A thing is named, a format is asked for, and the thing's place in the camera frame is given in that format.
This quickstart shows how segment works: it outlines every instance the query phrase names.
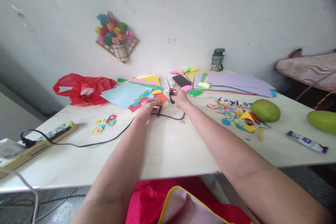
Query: hand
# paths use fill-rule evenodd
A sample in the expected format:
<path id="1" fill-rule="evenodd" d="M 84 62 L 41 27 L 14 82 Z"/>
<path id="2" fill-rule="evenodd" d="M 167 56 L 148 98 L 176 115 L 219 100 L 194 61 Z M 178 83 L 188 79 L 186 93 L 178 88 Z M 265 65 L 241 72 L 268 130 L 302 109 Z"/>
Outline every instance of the hand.
<path id="1" fill-rule="evenodd" d="M 184 111 L 185 108 L 188 105 L 191 105 L 191 101 L 189 101 L 186 92 L 184 92 L 182 89 L 179 87 L 173 87 L 171 89 L 173 92 L 174 96 L 171 97 L 171 99 Z"/>
<path id="2" fill-rule="evenodd" d="M 147 122 L 151 118 L 152 111 L 154 110 L 153 107 L 159 106 L 160 104 L 161 100 L 157 100 L 156 98 L 145 100 L 135 118 L 145 120 Z"/>

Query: person's right hand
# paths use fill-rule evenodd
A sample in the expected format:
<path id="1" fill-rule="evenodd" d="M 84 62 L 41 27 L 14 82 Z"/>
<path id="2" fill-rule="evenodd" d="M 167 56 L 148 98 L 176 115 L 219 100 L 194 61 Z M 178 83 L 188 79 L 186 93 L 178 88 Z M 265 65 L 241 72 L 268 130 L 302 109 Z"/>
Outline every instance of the person's right hand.
<path id="1" fill-rule="evenodd" d="M 171 99 L 182 109 L 184 110 L 188 105 L 191 105 L 191 101 L 189 101 L 186 92 L 184 92 L 182 89 L 179 87 L 173 87 L 171 89 L 173 92 L 173 96 Z"/>

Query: red bag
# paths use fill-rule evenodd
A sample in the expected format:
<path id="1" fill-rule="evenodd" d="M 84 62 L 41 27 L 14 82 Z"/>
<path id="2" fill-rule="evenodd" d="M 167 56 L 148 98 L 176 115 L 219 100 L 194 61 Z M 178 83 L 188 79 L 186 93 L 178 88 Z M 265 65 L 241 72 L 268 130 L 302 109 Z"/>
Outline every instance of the red bag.
<path id="1" fill-rule="evenodd" d="M 106 103 L 101 93 L 111 89 L 117 82 L 105 77 L 83 77 L 71 73 L 63 76 L 53 87 L 55 94 L 69 96 L 74 106 L 99 105 Z M 60 92 L 60 86 L 72 87 L 72 89 Z"/>

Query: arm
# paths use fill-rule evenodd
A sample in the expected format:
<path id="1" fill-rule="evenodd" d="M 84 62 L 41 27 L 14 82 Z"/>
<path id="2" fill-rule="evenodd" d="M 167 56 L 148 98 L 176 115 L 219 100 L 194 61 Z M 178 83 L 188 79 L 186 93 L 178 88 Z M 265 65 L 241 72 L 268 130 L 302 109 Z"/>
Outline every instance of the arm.
<path id="1" fill-rule="evenodd" d="M 139 179 L 146 123 L 160 101 L 146 100 L 106 161 L 82 205 L 71 220 L 80 223 L 125 223 L 128 205 Z"/>
<path id="2" fill-rule="evenodd" d="M 332 215 L 298 184 L 187 98 L 172 98 L 187 114 L 221 171 L 264 223 L 327 223 Z"/>

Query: water bottle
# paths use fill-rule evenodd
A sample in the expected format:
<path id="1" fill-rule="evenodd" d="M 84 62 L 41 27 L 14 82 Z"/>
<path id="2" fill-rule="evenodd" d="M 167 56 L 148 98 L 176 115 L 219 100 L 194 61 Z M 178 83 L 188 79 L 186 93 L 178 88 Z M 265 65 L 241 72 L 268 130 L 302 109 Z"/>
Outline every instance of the water bottle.
<path id="1" fill-rule="evenodd" d="M 225 48 L 217 48 L 214 50 L 212 59 L 211 59 L 210 71 L 219 72 L 223 70 L 224 56 L 225 56 Z"/>

